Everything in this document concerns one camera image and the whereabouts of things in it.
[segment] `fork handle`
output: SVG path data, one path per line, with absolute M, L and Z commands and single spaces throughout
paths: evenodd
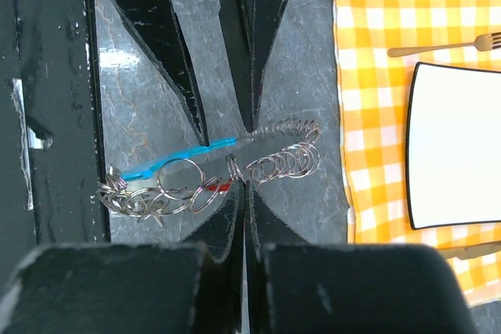
M 388 56 L 390 56 L 391 58 L 396 58 L 398 56 L 419 54 L 420 52 L 442 50 L 444 48 L 466 47 L 473 45 L 474 45 L 473 42 L 468 42 L 468 43 L 456 43 L 454 45 L 440 45 L 440 46 L 428 46 L 428 47 L 397 47 L 397 48 L 390 48 L 388 50 Z

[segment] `coiled wire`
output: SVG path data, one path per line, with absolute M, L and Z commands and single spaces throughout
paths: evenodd
M 244 141 L 254 141 L 273 137 L 276 133 L 283 135 L 300 135 L 302 140 L 287 146 L 277 153 L 264 156 L 240 169 L 233 154 L 226 157 L 229 180 L 223 178 L 206 179 L 204 171 L 192 160 L 176 158 L 166 162 L 157 171 L 157 186 L 128 191 L 128 185 L 120 176 L 120 171 L 111 167 L 104 182 L 98 183 L 97 196 L 110 211 L 116 214 L 138 217 L 144 220 L 155 217 L 159 219 L 168 215 L 189 210 L 193 214 L 208 208 L 219 194 L 225 194 L 232 181 L 252 180 L 258 184 L 277 178 L 304 178 L 313 174 L 319 167 L 320 155 L 315 143 L 320 136 L 320 128 L 315 120 L 286 119 L 278 123 L 270 123 L 244 136 Z M 199 172 L 200 183 L 195 189 L 166 188 L 160 177 L 173 163 L 190 163 Z M 212 192 L 206 199 L 199 199 L 204 191 Z

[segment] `silver wire coil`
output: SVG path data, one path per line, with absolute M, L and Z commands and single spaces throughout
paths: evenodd
M 302 141 L 287 146 L 277 153 L 264 156 L 240 169 L 233 154 L 226 156 L 226 166 L 229 180 L 223 178 L 206 179 L 200 166 L 190 159 L 176 158 L 167 161 L 158 171 L 156 187 L 128 191 L 127 182 L 120 176 L 120 171 L 114 167 L 106 174 L 105 181 L 98 183 L 97 196 L 110 211 L 116 214 L 138 217 L 144 220 L 155 217 L 159 225 L 163 225 L 159 217 L 180 213 L 188 210 L 193 214 L 207 209 L 219 194 L 225 194 L 224 187 L 235 180 L 252 180 L 257 184 L 266 183 L 277 178 L 304 178 L 313 174 L 319 167 L 320 155 L 315 147 L 320 135 L 320 128 L 315 120 L 287 119 L 278 123 L 270 123 L 243 140 L 256 140 L 276 133 L 284 135 L 301 135 Z M 186 162 L 192 164 L 199 172 L 200 183 L 195 189 L 166 188 L 161 183 L 164 171 L 173 163 Z M 206 199 L 200 199 L 200 194 L 208 189 L 212 194 Z

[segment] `gray marble table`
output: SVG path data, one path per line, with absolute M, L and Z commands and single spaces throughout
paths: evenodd
M 212 140 L 243 134 L 218 22 L 218 0 L 174 0 L 200 86 Z M 196 145 L 175 94 L 121 25 L 110 0 L 96 0 L 106 161 L 125 169 Z M 346 199 L 339 156 L 339 109 L 332 0 L 290 0 L 265 75 L 261 123 L 286 117 L 319 121 L 319 172 L 262 186 L 268 205 L 313 243 L 346 241 Z M 181 213 L 164 228 L 153 219 L 113 215 L 113 242 L 173 242 L 210 214 Z M 501 303 L 471 310 L 481 333 L 501 332 Z

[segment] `checkered napkin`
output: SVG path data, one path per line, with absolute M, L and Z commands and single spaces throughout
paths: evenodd
M 387 56 L 391 47 L 460 43 L 501 31 L 501 0 L 334 0 L 333 14 L 341 159 L 351 206 L 348 241 L 446 249 L 501 240 L 501 224 L 413 231 L 404 179 L 405 121 L 416 62 L 501 70 L 501 49 Z M 471 305 L 501 297 L 501 252 L 449 263 Z

